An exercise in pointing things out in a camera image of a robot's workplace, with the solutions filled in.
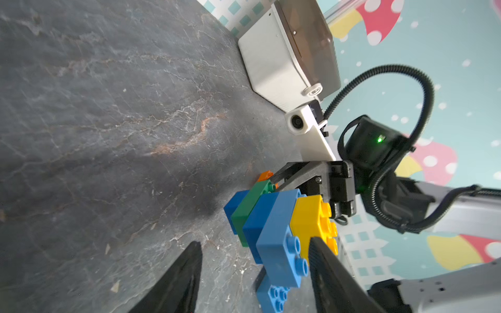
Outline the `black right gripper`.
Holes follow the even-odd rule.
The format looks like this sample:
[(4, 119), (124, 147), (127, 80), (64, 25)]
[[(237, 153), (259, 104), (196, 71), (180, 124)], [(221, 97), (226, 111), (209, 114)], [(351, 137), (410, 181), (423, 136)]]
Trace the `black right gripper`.
[(289, 162), (270, 177), (278, 191), (298, 189), (306, 196), (320, 195), (331, 206), (331, 219), (347, 219), (356, 210), (353, 165), (349, 161)]

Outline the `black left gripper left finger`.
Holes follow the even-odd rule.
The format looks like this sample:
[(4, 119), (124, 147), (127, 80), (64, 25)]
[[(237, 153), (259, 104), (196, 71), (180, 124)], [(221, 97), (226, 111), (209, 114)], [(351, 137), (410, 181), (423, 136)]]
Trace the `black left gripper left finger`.
[(194, 312), (202, 272), (202, 246), (191, 242), (130, 313)]

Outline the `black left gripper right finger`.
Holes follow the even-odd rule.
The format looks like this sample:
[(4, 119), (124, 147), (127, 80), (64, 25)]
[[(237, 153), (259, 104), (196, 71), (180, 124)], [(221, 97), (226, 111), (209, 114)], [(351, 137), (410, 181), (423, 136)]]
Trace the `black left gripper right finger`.
[(383, 312), (361, 289), (336, 255), (319, 237), (309, 243), (309, 266), (317, 312)]

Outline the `yellow lego brick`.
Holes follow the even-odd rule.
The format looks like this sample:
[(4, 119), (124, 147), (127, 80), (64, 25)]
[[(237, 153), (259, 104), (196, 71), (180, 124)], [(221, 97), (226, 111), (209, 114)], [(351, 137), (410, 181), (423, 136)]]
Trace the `yellow lego brick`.
[(331, 206), (321, 195), (298, 198), (290, 221), (290, 229), (300, 239), (302, 258), (309, 262), (309, 243), (312, 237), (319, 237), (336, 256), (337, 226), (331, 222)]

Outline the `light blue lego brick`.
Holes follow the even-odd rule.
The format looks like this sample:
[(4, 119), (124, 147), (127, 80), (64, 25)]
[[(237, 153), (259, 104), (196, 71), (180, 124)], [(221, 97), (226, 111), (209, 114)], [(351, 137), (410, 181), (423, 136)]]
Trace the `light blue lego brick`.
[(274, 286), (299, 288), (301, 279), (309, 272), (306, 259), (300, 255), (300, 239), (290, 229), (296, 202), (301, 197), (298, 189), (278, 192), (257, 241), (263, 266)]
[(265, 274), (257, 289), (257, 299), (262, 312), (284, 312), (284, 304), (287, 302), (289, 291), (289, 287), (272, 285), (269, 276)]

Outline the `orange lego brick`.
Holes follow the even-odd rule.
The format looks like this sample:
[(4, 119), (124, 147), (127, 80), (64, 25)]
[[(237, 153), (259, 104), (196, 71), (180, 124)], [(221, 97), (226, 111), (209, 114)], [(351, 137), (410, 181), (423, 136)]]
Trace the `orange lego brick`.
[(261, 173), (257, 181), (258, 182), (266, 181), (266, 180), (269, 180), (272, 176), (273, 176), (273, 172), (268, 170), (266, 172)]

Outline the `green lego brick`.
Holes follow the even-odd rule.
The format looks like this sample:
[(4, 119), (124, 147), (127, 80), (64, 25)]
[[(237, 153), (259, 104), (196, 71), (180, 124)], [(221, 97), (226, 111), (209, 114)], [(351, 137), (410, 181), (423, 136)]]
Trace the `green lego brick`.
[(275, 189), (275, 185), (269, 179), (255, 183), (230, 216), (230, 221), (236, 229), (237, 236), (243, 247), (249, 247), (243, 233), (243, 227), (252, 213), (254, 206), (262, 195), (272, 193)]

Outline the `dark blue lego brick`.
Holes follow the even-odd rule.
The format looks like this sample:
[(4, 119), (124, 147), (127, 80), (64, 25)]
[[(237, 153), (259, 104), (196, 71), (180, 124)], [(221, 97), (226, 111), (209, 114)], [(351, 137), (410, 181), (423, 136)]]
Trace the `dark blue lego brick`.
[[(231, 215), (237, 209), (237, 206), (243, 201), (248, 190), (242, 190), (234, 194), (232, 199), (224, 206), (224, 212), (228, 222), (232, 228), (233, 233), (236, 235), (236, 228), (231, 221)], [(243, 227), (244, 236), (248, 242), (249, 249), (253, 255), (256, 264), (263, 264), (262, 258), (257, 250), (257, 241), (260, 237), (264, 225), (271, 213), (273, 205), (278, 197), (278, 193), (264, 194), (257, 201), (253, 211), (250, 213), (249, 218)]]

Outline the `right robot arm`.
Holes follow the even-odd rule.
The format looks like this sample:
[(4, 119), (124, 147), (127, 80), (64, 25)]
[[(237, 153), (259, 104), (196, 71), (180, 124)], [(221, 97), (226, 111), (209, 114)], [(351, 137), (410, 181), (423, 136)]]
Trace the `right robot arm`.
[[(393, 130), (368, 116), (360, 116), (343, 130), (336, 152), (326, 142), (324, 127), (341, 101), (365, 80), (380, 74), (403, 74), (422, 87), (424, 100), (410, 135)], [(335, 208), (334, 219), (346, 224), (356, 214), (355, 195), (365, 211), (384, 227), (401, 234), (429, 230), (457, 207), (468, 211), (465, 226), (472, 234), (500, 239), (500, 230), (488, 230), (500, 220), (500, 191), (471, 185), (449, 189), (395, 173), (404, 157), (415, 151), (434, 104), (431, 79), (407, 65), (382, 65), (365, 71), (346, 85), (327, 107), (304, 104), (285, 116), (297, 138), (301, 161), (281, 168), (272, 181), (281, 191), (296, 187), (323, 196)], [(314, 236), (311, 280), (318, 312), (499, 312), (500, 259), (415, 280), (385, 280), (362, 290), (342, 263)]]

